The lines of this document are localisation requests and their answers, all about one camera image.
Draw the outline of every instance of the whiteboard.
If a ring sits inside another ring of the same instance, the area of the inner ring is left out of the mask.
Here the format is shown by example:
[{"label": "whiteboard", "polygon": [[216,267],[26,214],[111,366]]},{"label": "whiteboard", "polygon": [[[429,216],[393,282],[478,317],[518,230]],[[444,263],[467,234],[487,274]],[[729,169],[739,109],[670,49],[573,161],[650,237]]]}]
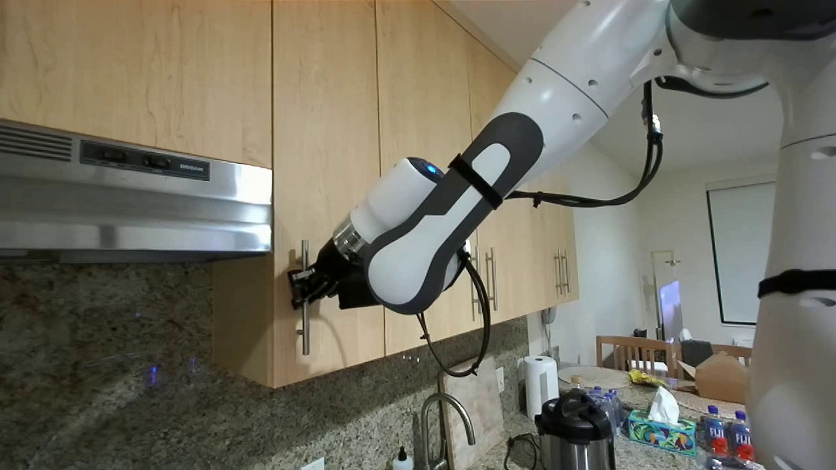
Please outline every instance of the whiteboard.
[{"label": "whiteboard", "polygon": [[721,321],[756,323],[759,284],[765,276],[776,186],[756,183],[713,187],[706,199]]}]

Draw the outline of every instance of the white robotic arm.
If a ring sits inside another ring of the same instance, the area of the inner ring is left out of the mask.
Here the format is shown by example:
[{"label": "white robotic arm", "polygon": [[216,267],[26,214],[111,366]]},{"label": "white robotic arm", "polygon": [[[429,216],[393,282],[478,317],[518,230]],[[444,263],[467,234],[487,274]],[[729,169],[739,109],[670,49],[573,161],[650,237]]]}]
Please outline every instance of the white robotic arm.
[{"label": "white robotic arm", "polygon": [[459,272],[465,237],[523,180],[589,143],[640,84],[674,76],[691,92],[734,96],[768,77],[785,96],[787,129],[748,408],[765,464],[833,468],[833,32],[828,0],[578,3],[449,171],[423,158],[395,167],[314,268],[291,274],[292,302],[341,291],[351,302],[418,312]]}]

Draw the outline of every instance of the white wall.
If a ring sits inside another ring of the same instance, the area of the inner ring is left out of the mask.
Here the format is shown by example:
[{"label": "white wall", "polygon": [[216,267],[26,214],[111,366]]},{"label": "white wall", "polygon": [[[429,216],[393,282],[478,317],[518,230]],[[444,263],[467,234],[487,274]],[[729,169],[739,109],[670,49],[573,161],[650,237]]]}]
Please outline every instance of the white wall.
[{"label": "white wall", "polygon": [[[612,199],[636,186],[597,146],[585,146],[574,158],[560,167],[570,171],[573,193]],[[617,208],[574,208],[574,247],[580,298],[560,306],[551,323],[551,338],[560,344],[563,363],[593,363],[597,333],[632,333],[636,327],[650,327],[646,302],[638,204]],[[540,316],[529,317],[530,353],[546,350]]]},{"label": "white wall", "polygon": [[732,342],[738,333],[756,333],[756,327],[721,323],[712,223],[706,190],[752,180],[773,180],[776,158],[749,158],[734,165],[712,165],[695,169],[663,171],[646,195],[640,195],[642,253],[674,250],[674,272],[683,282],[683,321],[697,338]]}]

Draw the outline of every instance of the stainless steel range hood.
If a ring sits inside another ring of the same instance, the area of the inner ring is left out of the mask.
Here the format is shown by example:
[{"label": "stainless steel range hood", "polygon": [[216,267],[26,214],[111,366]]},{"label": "stainless steel range hood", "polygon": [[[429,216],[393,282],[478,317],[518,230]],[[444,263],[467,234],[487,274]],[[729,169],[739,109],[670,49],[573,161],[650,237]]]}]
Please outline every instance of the stainless steel range hood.
[{"label": "stainless steel range hood", "polygon": [[0,259],[271,250],[271,171],[0,119]]}]

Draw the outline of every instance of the electric kettle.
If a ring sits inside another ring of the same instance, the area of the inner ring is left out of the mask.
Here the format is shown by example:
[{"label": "electric kettle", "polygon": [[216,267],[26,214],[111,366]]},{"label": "electric kettle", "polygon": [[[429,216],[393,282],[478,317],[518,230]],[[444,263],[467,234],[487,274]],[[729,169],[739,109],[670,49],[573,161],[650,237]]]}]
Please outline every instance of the electric kettle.
[{"label": "electric kettle", "polygon": [[607,411],[582,388],[543,402],[536,425],[546,470],[617,468],[615,428]]}]

